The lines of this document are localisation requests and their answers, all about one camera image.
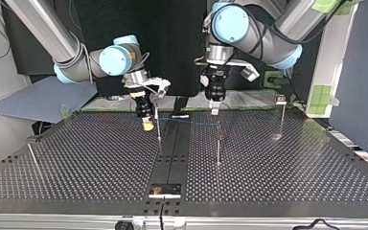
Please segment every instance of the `blue joint cap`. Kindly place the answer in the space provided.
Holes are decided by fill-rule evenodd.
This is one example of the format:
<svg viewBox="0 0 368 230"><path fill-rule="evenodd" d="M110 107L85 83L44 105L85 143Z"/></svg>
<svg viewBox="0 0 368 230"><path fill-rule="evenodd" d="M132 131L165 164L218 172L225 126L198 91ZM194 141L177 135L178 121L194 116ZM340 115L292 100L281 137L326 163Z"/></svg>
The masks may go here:
<svg viewBox="0 0 368 230"><path fill-rule="evenodd" d="M286 59L280 61L277 64L270 64L271 67L280 69L280 70L287 70L297 63L298 58L300 58L301 54L303 54L303 46L298 45L294 52L287 57Z"/></svg>
<svg viewBox="0 0 368 230"><path fill-rule="evenodd" d="M121 44L138 44L137 37L135 35L127 35L115 38L113 40L113 44L115 45L121 45Z"/></svg>
<svg viewBox="0 0 368 230"><path fill-rule="evenodd" d="M63 83L76 83L75 81L69 80L67 77L65 77L65 75L62 73L61 69L56 64L55 64L55 73L56 73L57 78L59 79L59 81L61 81Z"/></svg>
<svg viewBox="0 0 368 230"><path fill-rule="evenodd" d="M132 67L129 51L122 46L114 45L104 49L100 54L100 65L110 76L120 76Z"/></svg>
<svg viewBox="0 0 368 230"><path fill-rule="evenodd" d="M249 30L249 16L237 6L223 5L214 15L212 25L212 31L218 40L233 44L246 36Z"/></svg>

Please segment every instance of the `yellow object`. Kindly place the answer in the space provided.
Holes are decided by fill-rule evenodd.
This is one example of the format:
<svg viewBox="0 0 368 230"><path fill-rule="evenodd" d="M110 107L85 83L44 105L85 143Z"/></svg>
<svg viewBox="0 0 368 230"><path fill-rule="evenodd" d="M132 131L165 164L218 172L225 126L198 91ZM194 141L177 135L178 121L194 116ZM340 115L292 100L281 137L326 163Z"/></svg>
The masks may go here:
<svg viewBox="0 0 368 230"><path fill-rule="evenodd" d="M146 122L146 123L143 123L143 129L145 131L152 131L154 129L154 124L153 122Z"/></svg>
<svg viewBox="0 0 368 230"><path fill-rule="evenodd" d="M130 93L130 97L132 99L143 97L143 96L146 96L146 92L145 91L137 92L137 93Z"/></svg>

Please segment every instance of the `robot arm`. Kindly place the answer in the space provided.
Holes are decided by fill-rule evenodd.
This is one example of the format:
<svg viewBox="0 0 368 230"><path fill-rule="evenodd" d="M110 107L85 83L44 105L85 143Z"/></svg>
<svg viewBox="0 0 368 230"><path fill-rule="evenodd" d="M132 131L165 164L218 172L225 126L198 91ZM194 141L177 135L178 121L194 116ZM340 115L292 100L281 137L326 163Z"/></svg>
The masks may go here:
<svg viewBox="0 0 368 230"><path fill-rule="evenodd" d="M344 2L346 0L341 0L338 7ZM208 35L205 55L207 69L201 76L207 89L206 97L211 100L213 115L218 114L219 104L225 99L224 82L229 75L230 66L242 63L241 66L245 68L241 75L249 81L259 77L251 64L233 60L236 49L273 68L287 70L297 62L303 52L300 41L327 15L315 10L315 3L315 0L291 0L283 12L279 5L270 0L219 1L214 5L204 22L204 32ZM268 28L258 21L243 6L247 4L265 4L262 7L271 9L274 25Z"/></svg>
<svg viewBox="0 0 368 230"><path fill-rule="evenodd" d="M136 36L114 39L113 45L88 53L85 46L68 32L45 0L6 0L13 12L32 32L55 62L55 72L63 83L92 81L105 76L124 76L123 82L137 103L136 112L145 130L152 130L154 115L150 85L158 86L158 97L164 97L170 82L152 78L145 69L147 56L142 56Z"/></svg>

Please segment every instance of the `perforated table surface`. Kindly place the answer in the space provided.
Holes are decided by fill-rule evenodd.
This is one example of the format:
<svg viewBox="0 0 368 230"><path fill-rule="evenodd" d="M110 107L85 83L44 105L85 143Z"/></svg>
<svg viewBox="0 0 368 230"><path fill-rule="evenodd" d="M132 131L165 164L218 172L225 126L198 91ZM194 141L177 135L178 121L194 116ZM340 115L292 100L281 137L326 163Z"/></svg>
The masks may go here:
<svg viewBox="0 0 368 230"><path fill-rule="evenodd" d="M132 113L78 115L33 144L38 164L26 148L2 160L0 213L154 216L151 185L180 184L163 215L368 219L368 164L298 111L160 124L161 150Z"/></svg>

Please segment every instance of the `blue wire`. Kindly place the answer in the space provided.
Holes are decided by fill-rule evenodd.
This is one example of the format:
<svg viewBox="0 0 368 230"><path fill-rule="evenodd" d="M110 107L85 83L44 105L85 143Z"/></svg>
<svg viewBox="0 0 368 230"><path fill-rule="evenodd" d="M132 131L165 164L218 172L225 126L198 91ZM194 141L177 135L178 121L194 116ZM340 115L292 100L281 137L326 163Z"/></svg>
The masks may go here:
<svg viewBox="0 0 368 230"><path fill-rule="evenodd" d="M174 119L174 118L160 118L159 121L174 121L174 122L179 122L179 123L188 123L188 124L193 124L193 125L197 125L197 126L217 126L218 124L216 123L200 123L200 122L191 122L191 121L184 121L184 120L179 120L179 119Z"/></svg>

